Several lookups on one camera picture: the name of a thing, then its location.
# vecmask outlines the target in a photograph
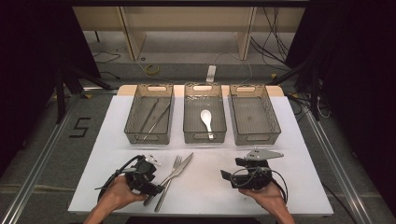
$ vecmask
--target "human hand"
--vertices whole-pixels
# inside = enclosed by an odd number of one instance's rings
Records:
[[[279,188],[273,182],[264,189],[239,189],[239,192],[253,198],[257,204],[274,216],[279,224],[294,223]]]
[[[147,199],[145,194],[131,192],[124,175],[117,176],[109,185],[98,204],[92,209],[85,220],[85,224],[101,223],[114,210],[121,209],[126,205]]]

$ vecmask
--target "knife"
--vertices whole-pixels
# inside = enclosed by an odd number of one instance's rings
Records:
[[[170,179],[172,179],[173,177],[176,177],[178,175],[180,175],[180,173],[184,170],[184,168],[186,168],[187,164],[189,164],[191,158],[192,158],[192,154],[193,152],[190,154],[190,156],[184,160],[177,168],[174,172],[172,172],[172,174],[170,174],[168,177],[165,178],[165,180],[160,184],[160,186],[165,186],[166,182],[168,182]],[[149,195],[148,198],[143,202],[143,205],[145,206],[149,206],[149,204],[151,203],[152,199],[154,198],[154,196]]]

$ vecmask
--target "metal rail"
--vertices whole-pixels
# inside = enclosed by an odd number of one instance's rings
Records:
[[[351,210],[356,220],[360,224],[373,223],[373,221],[370,219],[369,214],[367,213],[367,209],[365,208],[361,197],[359,196],[359,193],[353,187],[353,184],[350,181],[350,178],[347,175],[347,172],[344,169],[342,163],[338,159],[337,154],[335,153],[332,144],[329,141],[329,138],[327,137],[322,126],[320,125],[320,121],[316,121],[311,112],[308,112],[306,115],[312,129],[315,132],[315,135],[320,142],[326,158],[329,161],[330,166],[332,167],[332,171],[334,172],[335,177],[340,184],[341,190],[346,196],[346,199],[351,207]]]
[[[47,161],[52,154],[52,151],[55,149],[58,140],[60,138],[61,133],[64,130],[65,124],[69,121],[70,114],[79,99],[79,95],[73,95],[70,98],[70,101],[66,108],[66,113],[64,118],[61,120],[59,124],[55,125],[52,134],[49,137],[46,145],[44,146],[43,150],[41,151],[35,165],[33,166],[30,174],[27,176],[26,180],[24,181],[23,185],[21,186],[20,191],[18,192],[17,196],[14,198],[13,202],[9,206],[3,220],[2,224],[14,224],[17,223],[23,208],[27,204],[34,188],[35,184],[37,183],[38,179],[40,178],[41,174],[46,167]]]

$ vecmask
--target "table surface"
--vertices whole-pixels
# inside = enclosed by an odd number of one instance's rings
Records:
[[[192,152],[190,164],[176,177],[167,192],[159,213],[154,213],[160,195],[148,207],[132,203],[114,213],[130,216],[172,217],[259,217],[268,215],[251,198],[232,189],[231,183],[221,178],[220,170],[230,173],[241,167],[235,158],[243,158],[254,146],[239,147],[234,144],[233,127],[228,100],[224,100],[227,133],[223,144],[185,144],[183,135],[183,86],[175,86],[175,105],[170,144],[167,146],[131,145],[123,129],[133,102],[134,86],[120,88],[107,110],[92,154],[78,183],[69,212],[88,214],[96,205],[99,190],[107,179],[125,162],[136,155],[152,154],[162,163],[157,167],[152,181],[159,184],[171,172],[176,155],[183,159]],[[228,97],[223,86],[223,97]],[[269,90],[282,133],[273,146],[255,146],[284,154],[269,160],[270,167],[280,172],[289,189],[288,208],[295,216],[322,217],[333,213],[320,184],[317,171],[308,153],[304,139],[290,108],[287,97],[280,88]]]

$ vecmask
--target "plastic spoon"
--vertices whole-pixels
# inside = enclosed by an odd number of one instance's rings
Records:
[[[212,128],[210,127],[210,122],[212,121],[212,114],[208,110],[203,110],[201,112],[201,120],[206,125],[207,131],[209,132],[209,140],[213,140]]]

